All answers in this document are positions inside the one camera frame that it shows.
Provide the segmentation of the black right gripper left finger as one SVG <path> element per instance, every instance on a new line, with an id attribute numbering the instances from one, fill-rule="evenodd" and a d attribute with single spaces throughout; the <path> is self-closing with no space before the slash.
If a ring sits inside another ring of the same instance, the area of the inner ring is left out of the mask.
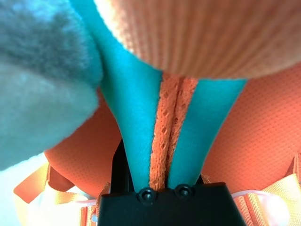
<path id="1" fill-rule="evenodd" d="M 111 193 L 127 194 L 134 192 L 125 147 L 123 140 L 121 140 L 112 159 Z"/>

